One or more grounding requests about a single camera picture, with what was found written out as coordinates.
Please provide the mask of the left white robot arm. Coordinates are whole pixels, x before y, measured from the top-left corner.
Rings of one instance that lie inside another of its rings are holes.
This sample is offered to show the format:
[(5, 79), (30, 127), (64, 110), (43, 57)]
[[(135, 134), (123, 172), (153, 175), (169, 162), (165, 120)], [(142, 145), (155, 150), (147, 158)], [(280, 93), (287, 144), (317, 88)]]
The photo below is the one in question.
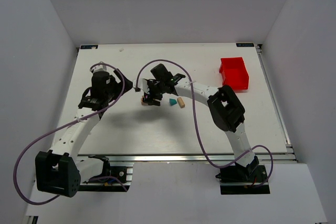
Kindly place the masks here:
[(77, 156), (108, 107), (131, 88), (132, 82), (119, 69), (113, 74), (103, 68), (92, 71), (91, 86), (82, 94), (74, 123), (48, 151), (40, 151), (35, 158), (39, 191), (73, 197), (81, 183), (114, 178), (106, 157), (91, 155), (77, 161)]

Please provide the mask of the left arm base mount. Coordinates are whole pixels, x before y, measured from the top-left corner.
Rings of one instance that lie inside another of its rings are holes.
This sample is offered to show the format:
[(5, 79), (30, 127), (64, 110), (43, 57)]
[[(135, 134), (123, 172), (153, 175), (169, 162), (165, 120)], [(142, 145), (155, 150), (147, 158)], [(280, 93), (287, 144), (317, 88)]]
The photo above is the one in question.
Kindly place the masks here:
[(107, 178), (89, 180), (79, 186), (80, 192), (126, 193), (131, 186), (133, 163), (111, 163)]

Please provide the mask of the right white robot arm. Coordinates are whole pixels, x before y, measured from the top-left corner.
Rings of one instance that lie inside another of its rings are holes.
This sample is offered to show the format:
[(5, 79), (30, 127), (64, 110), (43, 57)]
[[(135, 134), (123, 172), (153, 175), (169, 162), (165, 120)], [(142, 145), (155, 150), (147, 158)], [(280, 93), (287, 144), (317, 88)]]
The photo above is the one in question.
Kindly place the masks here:
[(159, 106), (163, 94), (190, 98), (209, 108), (214, 124), (225, 132), (234, 153), (233, 164), (245, 176), (250, 176), (259, 165), (245, 132), (245, 108), (233, 89), (224, 85), (211, 87), (192, 80), (185, 71), (172, 75), (163, 60), (151, 69), (153, 79), (137, 77), (133, 86), (137, 92), (144, 92), (144, 103)]

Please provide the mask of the natural wooden arch block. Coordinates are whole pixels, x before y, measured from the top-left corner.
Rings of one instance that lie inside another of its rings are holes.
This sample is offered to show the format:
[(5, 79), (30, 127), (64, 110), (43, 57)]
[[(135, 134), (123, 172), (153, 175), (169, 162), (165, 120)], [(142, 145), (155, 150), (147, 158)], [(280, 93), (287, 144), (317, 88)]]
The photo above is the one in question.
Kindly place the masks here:
[(181, 97), (178, 97), (176, 100), (181, 109), (185, 107), (185, 103)]

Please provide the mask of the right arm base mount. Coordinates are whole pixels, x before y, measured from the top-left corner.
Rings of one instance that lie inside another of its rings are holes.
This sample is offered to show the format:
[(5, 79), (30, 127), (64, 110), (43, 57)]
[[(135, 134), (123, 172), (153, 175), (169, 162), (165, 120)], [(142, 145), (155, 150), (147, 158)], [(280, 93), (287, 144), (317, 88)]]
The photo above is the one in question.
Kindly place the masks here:
[(270, 188), (266, 182), (267, 171), (264, 165), (259, 165), (255, 171), (246, 177), (236, 166), (220, 169), (215, 176), (219, 180), (222, 195), (268, 195)]

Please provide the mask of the teal wooden triangle block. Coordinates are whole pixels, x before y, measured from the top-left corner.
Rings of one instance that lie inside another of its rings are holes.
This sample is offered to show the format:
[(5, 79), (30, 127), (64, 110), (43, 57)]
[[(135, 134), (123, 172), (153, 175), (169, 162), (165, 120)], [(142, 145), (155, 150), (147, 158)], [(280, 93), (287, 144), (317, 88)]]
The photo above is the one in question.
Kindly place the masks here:
[(177, 104), (177, 101), (175, 99), (169, 99), (170, 106), (174, 106)]

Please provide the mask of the red plastic bin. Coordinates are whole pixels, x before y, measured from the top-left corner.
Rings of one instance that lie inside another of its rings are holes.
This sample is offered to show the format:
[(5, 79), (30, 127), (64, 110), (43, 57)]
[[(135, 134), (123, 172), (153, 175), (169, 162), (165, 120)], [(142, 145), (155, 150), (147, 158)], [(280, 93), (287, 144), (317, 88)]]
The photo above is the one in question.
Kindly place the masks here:
[(221, 58), (219, 73), (222, 85), (228, 85), (235, 91), (248, 90), (249, 74), (242, 57)]

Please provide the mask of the long natural wooden block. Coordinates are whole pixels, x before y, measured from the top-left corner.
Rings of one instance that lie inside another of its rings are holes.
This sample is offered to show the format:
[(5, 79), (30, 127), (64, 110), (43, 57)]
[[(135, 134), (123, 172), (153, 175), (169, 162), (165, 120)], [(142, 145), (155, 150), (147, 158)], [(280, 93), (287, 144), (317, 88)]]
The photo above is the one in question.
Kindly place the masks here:
[(141, 105), (147, 106), (148, 104), (144, 102), (144, 98), (141, 98)]

